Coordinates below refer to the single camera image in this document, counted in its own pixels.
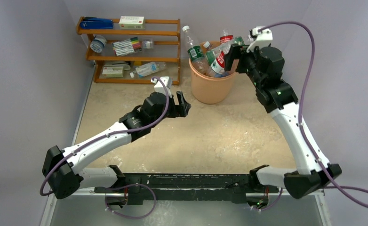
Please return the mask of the red label bottle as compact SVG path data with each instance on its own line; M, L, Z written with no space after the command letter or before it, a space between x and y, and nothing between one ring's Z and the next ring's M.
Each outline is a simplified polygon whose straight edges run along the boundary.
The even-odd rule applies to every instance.
M221 36L219 38L220 44L227 43L228 41L233 39L233 35L230 30L224 29L222 30Z
M229 76L229 71L225 70L224 56L229 53L229 50L222 50L216 59L210 65L206 75L213 78L223 78Z

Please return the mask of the green tinted plastic bottle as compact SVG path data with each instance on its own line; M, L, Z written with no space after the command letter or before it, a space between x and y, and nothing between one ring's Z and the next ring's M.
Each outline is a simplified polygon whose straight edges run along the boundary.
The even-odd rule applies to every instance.
M232 44L238 44L238 45L244 45L245 42L243 40L242 37L235 37L232 40L223 43L217 47L214 47L210 50L207 50L205 53L205 57L207 59L207 62L209 65L211 65L213 63L213 61L217 58L217 56L224 51L225 53L227 53L230 50L230 47Z

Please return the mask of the orange plastic bin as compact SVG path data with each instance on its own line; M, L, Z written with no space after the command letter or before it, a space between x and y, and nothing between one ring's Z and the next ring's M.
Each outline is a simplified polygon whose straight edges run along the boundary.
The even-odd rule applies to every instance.
M199 73L188 60L191 70L191 91L194 97L205 104L217 104L230 93L234 78L238 73L232 73L223 78L213 78Z

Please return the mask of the dark green label clear bottle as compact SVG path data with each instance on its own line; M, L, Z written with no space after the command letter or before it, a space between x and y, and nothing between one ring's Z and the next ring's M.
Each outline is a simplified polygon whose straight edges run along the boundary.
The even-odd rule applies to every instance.
M192 66L201 74L206 74L209 68L204 53L201 50L197 36L192 32L188 25L182 27L185 48L190 58Z

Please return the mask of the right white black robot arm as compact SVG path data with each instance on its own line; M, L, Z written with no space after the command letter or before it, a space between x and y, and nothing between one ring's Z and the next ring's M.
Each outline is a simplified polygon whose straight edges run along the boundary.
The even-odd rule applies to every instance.
M337 163L330 163L311 137L303 135L309 130L301 119L299 101L293 88L282 77L285 60L275 47L256 48L246 51L247 46L233 44L224 56L225 68L230 69L238 60L235 71L245 73L256 89L256 96L266 112L279 126L294 157L296 168L283 169L263 165L250 171L249 187L256 192L266 186L286 189L300 199L329 184L329 178L338 177L342 170Z

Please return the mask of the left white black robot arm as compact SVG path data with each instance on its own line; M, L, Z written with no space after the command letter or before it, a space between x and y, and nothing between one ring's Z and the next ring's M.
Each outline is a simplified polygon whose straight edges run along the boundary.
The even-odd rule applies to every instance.
M40 191L42 196L54 194L64 199L81 188L90 187L91 179L96 186L109 188L118 193L125 186L124 178L117 175L116 167L108 166L90 175L88 165L110 151L149 134L165 118L186 117L191 108L181 91L174 97L153 92L141 105L122 116L118 122L98 135L64 149L53 146L47 150L42 167L45 177L42 185L50 186L50 191Z

